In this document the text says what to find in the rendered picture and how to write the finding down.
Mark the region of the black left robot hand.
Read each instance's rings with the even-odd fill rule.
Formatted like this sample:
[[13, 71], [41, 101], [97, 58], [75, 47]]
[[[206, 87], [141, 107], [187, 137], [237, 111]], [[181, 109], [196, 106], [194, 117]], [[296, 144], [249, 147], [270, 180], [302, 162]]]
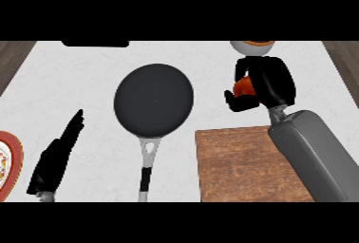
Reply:
[[41, 152], [26, 189], [27, 195], [41, 192], [54, 193], [67, 167], [69, 153], [84, 128], [82, 110], [72, 116], [58, 139], [54, 139]]

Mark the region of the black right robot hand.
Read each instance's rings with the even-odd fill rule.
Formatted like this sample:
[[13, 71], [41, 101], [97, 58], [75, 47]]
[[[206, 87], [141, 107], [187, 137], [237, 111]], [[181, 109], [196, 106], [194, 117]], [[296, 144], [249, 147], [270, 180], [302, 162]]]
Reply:
[[295, 86], [284, 62], [277, 57], [246, 56], [236, 60], [234, 82], [248, 75], [253, 95], [239, 95], [228, 90], [224, 98], [233, 112], [240, 112], [264, 105], [273, 108], [282, 104], [293, 105]]

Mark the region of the red orange tomato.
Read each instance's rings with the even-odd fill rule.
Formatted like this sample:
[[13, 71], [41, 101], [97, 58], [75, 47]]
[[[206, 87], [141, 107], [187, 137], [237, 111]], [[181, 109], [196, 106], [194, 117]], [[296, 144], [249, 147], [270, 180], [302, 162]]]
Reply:
[[250, 79], [248, 76], [243, 76], [236, 82], [234, 82], [234, 87], [233, 87], [233, 94], [234, 97], [248, 95], [253, 96], [255, 95], [255, 90], [250, 84]]

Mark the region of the black frying pan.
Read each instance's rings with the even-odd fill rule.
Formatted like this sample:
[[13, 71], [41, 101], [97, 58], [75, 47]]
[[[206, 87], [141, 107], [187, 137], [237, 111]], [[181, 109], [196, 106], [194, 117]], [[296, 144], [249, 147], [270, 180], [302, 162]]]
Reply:
[[143, 157], [138, 202], [147, 201], [152, 165], [160, 139], [184, 123], [193, 107], [193, 88], [181, 71], [165, 64], [137, 67], [113, 96], [119, 125], [140, 142]]

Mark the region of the brown wooden cutting board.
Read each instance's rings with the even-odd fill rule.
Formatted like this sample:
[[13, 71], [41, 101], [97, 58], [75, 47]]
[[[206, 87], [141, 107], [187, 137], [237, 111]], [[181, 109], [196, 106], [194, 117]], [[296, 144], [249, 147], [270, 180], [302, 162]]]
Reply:
[[267, 126], [194, 132], [202, 202], [313, 202]]

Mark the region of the red rimmed plate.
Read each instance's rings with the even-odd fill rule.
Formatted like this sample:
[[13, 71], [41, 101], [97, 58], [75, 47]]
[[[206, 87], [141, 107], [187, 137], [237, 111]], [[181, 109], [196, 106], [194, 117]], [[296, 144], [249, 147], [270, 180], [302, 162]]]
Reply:
[[0, 202], [5, 200], [17, 181], [23, 161], [21, 144], [17, 137], [0, 131]]

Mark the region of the white bowl with orange rim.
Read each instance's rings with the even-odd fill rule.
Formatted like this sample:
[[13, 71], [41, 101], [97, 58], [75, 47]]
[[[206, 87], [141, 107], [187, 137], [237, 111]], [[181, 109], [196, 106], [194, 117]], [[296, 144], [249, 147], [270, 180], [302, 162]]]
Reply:
[[273, 47], [273, 41], [230, 41], [230, 45], [243, 56], [262, 56]]

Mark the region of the black appliance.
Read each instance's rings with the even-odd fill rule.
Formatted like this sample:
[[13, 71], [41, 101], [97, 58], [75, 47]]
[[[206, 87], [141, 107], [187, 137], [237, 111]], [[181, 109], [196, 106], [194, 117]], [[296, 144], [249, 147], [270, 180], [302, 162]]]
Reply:
[[126, 47], [128, 41], [61, 41], [66, 47]]

